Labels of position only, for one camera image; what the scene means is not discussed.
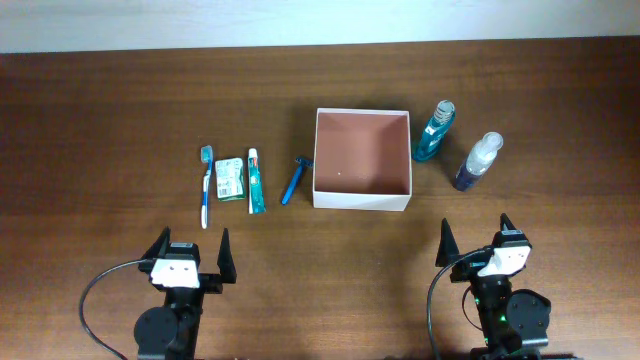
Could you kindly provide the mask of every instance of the white box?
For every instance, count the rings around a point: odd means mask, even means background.
[[[408,111],[320,108],[313,206],[403,211],[412,194]]]

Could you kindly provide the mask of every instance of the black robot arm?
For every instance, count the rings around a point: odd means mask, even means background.
[[[205,294],[221,294],[222,284],[235,284],[229,232],[224,229],[218,267],[220,274],[198,273],[198,245],[171,243],[165,228],[147,250],[138,268],[149,281],[166,293],[164,305],[147,310],[134,329],[140,360],[193,360]]]
[[[531,290],[512,291],[509,281],[525,268],[531,248],[525,234],[502,214],[491,245],[460,255],[449,223],[442,220],[436,266],[452,266],[451,282],[470,283],[487,345],[473,349],[471,359],[541,358],[539,349],[549,342],[551,302]]]

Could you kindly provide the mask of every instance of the bottle cap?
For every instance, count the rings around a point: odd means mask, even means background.
[[[453,103],[449,100],[442,100],[438,103],[436,107],[436,111],[433,113],[433,117],[440,124],[446,124],[451,120],[451,117],[455,113],[456,108],[453,106]]]
[[[502,136],[497,132],[487,133],[478,143],[476,156],[478,160],[483,162],[493,161],[498,155],[498,150],[502,147]]]

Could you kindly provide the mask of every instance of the toothbrush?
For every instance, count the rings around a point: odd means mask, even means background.
[[[213,149],[210,145],[207,145],[200,149],[200,160],[203,163],[207,163],[207,172],[202,179],[202,211],[200,214],[200,221],[202,222],[202,228],[207,228],[207,213],[209,212],[209,179],[211,178],[211,168],[213,167]]]

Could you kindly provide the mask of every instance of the blue mouthwash bottle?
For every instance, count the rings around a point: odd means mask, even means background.
[[[487,133],[471,149],[469,157],[460,166],[454,186],[456,190],[467,191],[489,170],[498,150],[502,147],[502,136],[496,132]]]
[[[413,149],[412,158],[417,162],[425,162],[433,157],[438,150],[444,134],[449,130],[456,117],[456,109],[449,100],[438,103],[427,126],[422,132],[420,143]]]

